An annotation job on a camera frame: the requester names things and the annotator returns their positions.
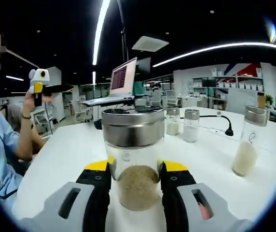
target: hand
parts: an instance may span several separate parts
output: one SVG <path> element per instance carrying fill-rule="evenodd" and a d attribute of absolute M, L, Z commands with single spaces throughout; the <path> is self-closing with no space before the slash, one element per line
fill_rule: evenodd
<path fill-rule="evenodd" d="M 42 96 L 42 102 L 52 102 L 54 98 L 52 96 L 47 97 L 47 96 Z M 34 103 L 34 96 L 29 93 L 29 91 L 26 93 L 23 101 L 23 113 L 25 114 L 24 116 L 28 116 L 29 113 L 32 111 L 32 109 L 35 108 L 35 103 Z"/>

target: light blue shirt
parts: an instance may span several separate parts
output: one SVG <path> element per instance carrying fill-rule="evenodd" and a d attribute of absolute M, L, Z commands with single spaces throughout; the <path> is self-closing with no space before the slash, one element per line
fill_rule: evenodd
<path fill-rule="evenodd" d="M 6 194 L 18 189 L 22 176 L 17 174 L 13 167 L 7 164 L 7 159 L 5 155 L 5 148 L 2 140 L 6 144 L 7 151 L 11 152 L 11 155 L 15 155 L 14 152 L 18 148 L 19 134 L 13 131 L 12 127 L 6 121 L 4 116 L 0 112 L 0 196 L 5 196 Z M 5 205 L 8 209 L 11 209 L 13 203 L 16 199 L 16 193 L 11 195 L 5 201 Z"/>

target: wristwatch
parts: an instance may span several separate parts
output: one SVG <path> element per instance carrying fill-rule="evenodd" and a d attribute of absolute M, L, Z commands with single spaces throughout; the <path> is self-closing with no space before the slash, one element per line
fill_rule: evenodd
<path fill-rule="evenodd" d="M 24 119 L 31 119 L 31 115 L 30 115 L 30 117 L 25 117 L 25 116 L 23 116 L 23 113 L 21 113 L 21 117 Z"/>

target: ceiling light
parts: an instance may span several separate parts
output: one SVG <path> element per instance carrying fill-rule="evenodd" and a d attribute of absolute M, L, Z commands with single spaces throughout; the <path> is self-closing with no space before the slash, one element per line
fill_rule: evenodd
<path fill-rule="evenodd" d="M 92 83 L 95 85 L 96 82 L 96 72 L 92 72 L 93 78 L 92 78 Z"/>
<path fill-rule="evenodd" d="M 100 35 L 101 35 L 101 31 L 103 29 L 103 24 L 104 24 L 104 20 L 105 20 L 105 16 L 106 16 L 106 13 L 108 10 L 109 3 L 110 3 L 110 0 L 103 0 L 103 4 L 101 5 L 98 22 L 97 22 L 97 27 L 96 27 L 95 40 L 94 40 L 93 65 L 97 64 Z"/>
<path fill-rule="evenodd" d="M 13 77 L 13 76 L 6 76 L 7 78 L 11 78 L 11 79 L 14 79 L 14 80 L 18 80 L 18 81 L 24 81 L 23 79 L 21 78 L 17 78 L 17 77 Z"/>
<path fill-rule="evenodd" d="M 158 64 L 155 64 L 155 65 L 153 65 L 153 67 L 155 68 L 157 66 L 160 66 L 162 64 L 166 64 L 166 63 L 174 61 L 176 59 L 187 57 L 187 56 L 190 56 L 190 55 L 193 55 L 193 54 L 197 54 L 197 53 L 200 53 L 200 52 L 206 52 L 206 51 L 214 50 L 214 49 L 218 49 L 218 48 L 236 47 L 236 46 L 264 46 L 264 47 L 276 48 L 276 45 L 275 44 L 271 44 L 271 43 L 259 43 L 259 42 L 228 43 L 228 44 L 223 44 L 223 45 L 218 45 L 218 46 L 203 48 L 203 49 L 200 49 L 200 50 L 197 50 L 197 51 L 193 51 L 193 52 L 189 52 L 189 53 L 177 56 L 177 57 L 173 57 L 171 59 L 168 59 L 168 60 L 165 60 L 165 61 L 160 62 Z"/>

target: silver jar lid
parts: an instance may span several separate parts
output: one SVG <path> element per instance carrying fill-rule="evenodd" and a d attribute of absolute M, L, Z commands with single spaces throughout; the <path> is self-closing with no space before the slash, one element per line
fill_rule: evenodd
<path fill-rule="evenodd" d="M 164 110 L 157 107 L 102 112 L 104 139 L 120 147 L 152 145 L 164 137 Z"/>
<path fill-rule="evenodd" d="M 180 109 L 179 108 L 174 108 L 174 107 L 168 107 L 167 108 L 167 115 L 177 116 L 179 114 L 180 114 Z"/>
<path fill-rule="evenodd" d="M 187 109 L 185 110 L 185 119 L 198 120 L 199 119 L 199 110 Z"/>
<path fill-rule="evenodd" d="M 268 111 L 266 109 L 247 105 L 245 107 L 245 121 L 265 127 L 268 121 Z"/>

